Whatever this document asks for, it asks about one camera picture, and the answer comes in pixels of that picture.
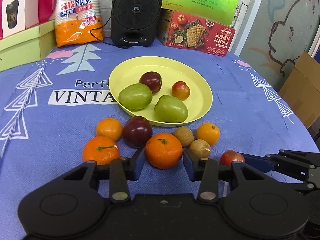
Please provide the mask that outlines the paper cups orange package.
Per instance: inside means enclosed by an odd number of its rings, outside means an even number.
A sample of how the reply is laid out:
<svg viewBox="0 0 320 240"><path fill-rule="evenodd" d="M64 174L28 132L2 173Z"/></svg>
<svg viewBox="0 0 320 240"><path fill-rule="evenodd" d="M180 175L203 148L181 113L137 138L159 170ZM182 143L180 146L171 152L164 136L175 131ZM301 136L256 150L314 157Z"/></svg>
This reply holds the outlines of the paper cups orange package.
<svg viewBox="0 0 320 240"><path fill-rule="evenodd" d="M104 39L99 0L55 1L55 38L58 47Z"/></svg>

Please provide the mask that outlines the pink coffee cup box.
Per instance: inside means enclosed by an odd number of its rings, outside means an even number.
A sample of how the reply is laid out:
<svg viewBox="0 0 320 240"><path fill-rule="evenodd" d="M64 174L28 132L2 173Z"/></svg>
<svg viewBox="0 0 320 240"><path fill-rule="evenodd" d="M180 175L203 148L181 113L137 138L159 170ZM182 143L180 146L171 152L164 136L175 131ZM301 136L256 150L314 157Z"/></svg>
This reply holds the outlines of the pink coffee cup box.
<svg viewBox="0 0 320 240"><path fill-rule="evenodd" d="M1 0L1 38L47 22L53 7L53 0Z"/></svg>

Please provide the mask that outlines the brown kiwi fruit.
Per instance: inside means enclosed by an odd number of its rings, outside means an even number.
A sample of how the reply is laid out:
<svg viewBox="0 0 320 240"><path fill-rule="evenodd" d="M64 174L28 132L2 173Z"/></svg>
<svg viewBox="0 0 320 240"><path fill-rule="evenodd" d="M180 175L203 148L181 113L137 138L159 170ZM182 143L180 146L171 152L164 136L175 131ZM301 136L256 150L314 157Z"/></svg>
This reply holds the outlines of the brown kiwi fruit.
<svg viewBox="0 0 320 240"><path fill-rule="evenodd" d="M194 141L194 135L192 131L185 126L175 129L173 136L180 141L182 147L187 147Z"/></svg>
<svg viewBox="0 0 320 240"><path fill-rule="evenodd" d="M191 150L191 156L194 159L207 158L211 154L210 144L202 139L194 140L190 144L189 150Z"/></svg>

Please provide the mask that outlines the light green shoe box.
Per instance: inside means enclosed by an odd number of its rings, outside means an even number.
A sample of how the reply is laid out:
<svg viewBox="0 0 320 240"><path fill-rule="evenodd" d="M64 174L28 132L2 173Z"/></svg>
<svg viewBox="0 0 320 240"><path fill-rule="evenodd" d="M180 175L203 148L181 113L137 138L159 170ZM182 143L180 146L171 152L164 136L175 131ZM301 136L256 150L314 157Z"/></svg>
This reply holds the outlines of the light green shoe box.
<svg viewBox="0 0 320 240"><path fill-rule="evenodd" d="M54 21L3 38L1 39L0 70L40 61L55 47Z"/></svg>

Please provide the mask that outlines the green mango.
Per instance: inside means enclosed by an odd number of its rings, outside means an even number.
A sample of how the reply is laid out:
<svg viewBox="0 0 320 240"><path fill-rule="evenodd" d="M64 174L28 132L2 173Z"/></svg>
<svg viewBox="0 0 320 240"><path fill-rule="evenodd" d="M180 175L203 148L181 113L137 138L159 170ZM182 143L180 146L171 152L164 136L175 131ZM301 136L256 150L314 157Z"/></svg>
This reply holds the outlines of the green mango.
<svg viewBox="0 0 320 240"><path fill-rule="evenodd" d="M142 83L135 83L124 88L118 96L121 105L130 110L140 110L147 107L152 101L153 93Z"/></svg>
<svg viewBox="0 0 320 240"><path fill-rule="evenodd" d="M179 123L188 117L188 109L178 98L170 95L162 95L155 104L154 112L162 122Z"/></svg>

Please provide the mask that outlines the black speaker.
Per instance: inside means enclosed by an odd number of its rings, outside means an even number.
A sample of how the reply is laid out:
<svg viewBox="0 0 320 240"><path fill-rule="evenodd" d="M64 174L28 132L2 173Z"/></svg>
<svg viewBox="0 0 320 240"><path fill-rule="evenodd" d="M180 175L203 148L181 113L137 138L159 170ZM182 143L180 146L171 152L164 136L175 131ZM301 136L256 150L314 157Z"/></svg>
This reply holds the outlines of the black speaker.
<svg viewBox="0 0 320 240"><path fill-rule="evenodd" d="M162 0L112 0L111 40L118 47L153 44Z"/></svg>

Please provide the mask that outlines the dark plum front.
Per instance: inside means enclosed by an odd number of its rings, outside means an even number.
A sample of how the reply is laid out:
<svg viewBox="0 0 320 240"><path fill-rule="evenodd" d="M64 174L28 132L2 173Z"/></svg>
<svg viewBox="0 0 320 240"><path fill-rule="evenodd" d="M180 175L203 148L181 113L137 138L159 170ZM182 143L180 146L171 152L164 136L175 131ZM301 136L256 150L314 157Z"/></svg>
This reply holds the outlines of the dark plum front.
<svg viewBox="0 0 320 240"><path fill-rule="evenodd" d="M153 94L158 93L162 87L162 77L157 72L144 73L139 82L148 86Z"/></svg>

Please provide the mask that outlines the brown cardboard box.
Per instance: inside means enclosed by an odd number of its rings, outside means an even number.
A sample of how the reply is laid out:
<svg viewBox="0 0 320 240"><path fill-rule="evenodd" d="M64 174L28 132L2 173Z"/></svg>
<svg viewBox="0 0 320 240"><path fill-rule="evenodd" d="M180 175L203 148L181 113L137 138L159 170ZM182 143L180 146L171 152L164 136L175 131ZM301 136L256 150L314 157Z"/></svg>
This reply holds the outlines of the brown cardboard box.
<svg viewBox="0 0 320 240"><path fill-rule="evenodd" d="M306 128L319 118L319 63L303 52L279 95Z"/></svg>

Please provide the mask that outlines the red green small apple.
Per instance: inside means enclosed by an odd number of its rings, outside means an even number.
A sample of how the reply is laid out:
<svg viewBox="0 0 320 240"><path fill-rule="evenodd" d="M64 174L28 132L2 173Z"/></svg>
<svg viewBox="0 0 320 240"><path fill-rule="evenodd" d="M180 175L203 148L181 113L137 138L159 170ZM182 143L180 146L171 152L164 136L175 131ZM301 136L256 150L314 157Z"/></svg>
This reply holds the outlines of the red green small apple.
<svg viewBox="0 0 320 240"><path fill-rule="evenodd" d="M174 97L185 100L190 96L190 88L183 81L177 81L172 85L171 93Z"/></svg>

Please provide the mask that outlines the dark plum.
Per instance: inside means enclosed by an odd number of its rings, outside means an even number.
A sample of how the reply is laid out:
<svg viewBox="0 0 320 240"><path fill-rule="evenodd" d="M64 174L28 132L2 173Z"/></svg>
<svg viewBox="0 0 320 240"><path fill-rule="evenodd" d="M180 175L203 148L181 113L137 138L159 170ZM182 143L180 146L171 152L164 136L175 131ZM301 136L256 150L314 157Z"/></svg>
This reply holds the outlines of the dark plum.
<svg viewBox="0 0 320 240"><path fill-rule="evenodd" d="M162 87L162 77L157 72L144 73L139 82L148 86L153 94L158 93Z"/></svg>
<svg viewBox="0 0 320 240"><path fill-rule="evenodd" d="M122 136L130 147L144 148L152 137L152 127L146 118L134 116L125 124Z"/></svg>

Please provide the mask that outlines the red cracker box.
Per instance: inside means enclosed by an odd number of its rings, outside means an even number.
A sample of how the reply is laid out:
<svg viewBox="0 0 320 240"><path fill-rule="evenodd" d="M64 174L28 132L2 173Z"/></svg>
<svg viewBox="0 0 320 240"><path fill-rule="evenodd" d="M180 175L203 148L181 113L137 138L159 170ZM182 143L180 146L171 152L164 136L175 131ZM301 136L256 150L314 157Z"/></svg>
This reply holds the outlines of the red cracker box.
<svg viewBox="0 0 320 240"><path fill-rule="evenodd" d="M179 11L162 9L157 37L167 47L225 57L234 34L233 28L223 24Z"/></svg>

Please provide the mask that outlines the small orange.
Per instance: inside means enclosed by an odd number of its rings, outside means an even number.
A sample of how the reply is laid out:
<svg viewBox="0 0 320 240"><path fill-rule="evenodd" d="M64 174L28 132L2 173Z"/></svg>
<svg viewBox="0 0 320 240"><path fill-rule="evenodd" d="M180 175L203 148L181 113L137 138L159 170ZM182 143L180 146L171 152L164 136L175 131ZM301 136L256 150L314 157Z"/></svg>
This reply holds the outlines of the small orange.
<svg viewBox="0 0 320 240"><path fill-rule="evenodd" d="M123 127L117 119L106 118L97 124L95 132L97 137L108 137L113 141L118 141L121 138Z"/></svg>
<svg viewBox="0 0 320 240"><path fill-rule="evenodd" d="M214 146L220 139L220 129L216 124L206 122L197 129L196 138L206 141L210 146Z"/></svg>

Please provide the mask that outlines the dark plum back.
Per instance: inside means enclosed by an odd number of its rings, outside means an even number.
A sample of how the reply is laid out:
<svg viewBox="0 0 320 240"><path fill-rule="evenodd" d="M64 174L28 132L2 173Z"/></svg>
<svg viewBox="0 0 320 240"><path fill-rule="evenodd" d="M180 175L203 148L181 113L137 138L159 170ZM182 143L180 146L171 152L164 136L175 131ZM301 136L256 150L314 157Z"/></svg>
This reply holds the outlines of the dark plum back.
<svg viewBox="0 0 320 240"><path fill-rule="evenodd" d="M130 147L144 148L152 137L152 127L146 118L134 116L125 124L122 136Z"/></svg>

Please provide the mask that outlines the small orange right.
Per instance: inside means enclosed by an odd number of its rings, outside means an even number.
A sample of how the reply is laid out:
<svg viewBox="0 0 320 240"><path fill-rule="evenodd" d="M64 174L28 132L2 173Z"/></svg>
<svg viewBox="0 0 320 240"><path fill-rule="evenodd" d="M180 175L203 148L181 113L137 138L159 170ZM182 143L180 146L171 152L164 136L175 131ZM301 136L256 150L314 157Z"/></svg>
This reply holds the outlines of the small orange right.
<svg viewBox="0 0 320 240"><path fill-rule="evenodd" d="M220 129L216 124L206 122L197 129L196 138L206 141L210 146L214 146L220 139Z"/></svg>

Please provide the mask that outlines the small orange back left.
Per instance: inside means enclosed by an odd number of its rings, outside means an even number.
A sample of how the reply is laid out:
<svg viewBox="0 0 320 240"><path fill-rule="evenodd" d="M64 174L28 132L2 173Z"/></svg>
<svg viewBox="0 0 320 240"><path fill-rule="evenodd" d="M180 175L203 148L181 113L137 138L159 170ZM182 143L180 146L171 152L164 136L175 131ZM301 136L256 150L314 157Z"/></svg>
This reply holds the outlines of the small orange back left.
<svg viewBox="0 0 320 240"><path fill-rule="evenodd" d="M113 141L118 141L121 138L123 127L117 119L106 118L97 124L95 132L97 137L108 137Z"/></svg>

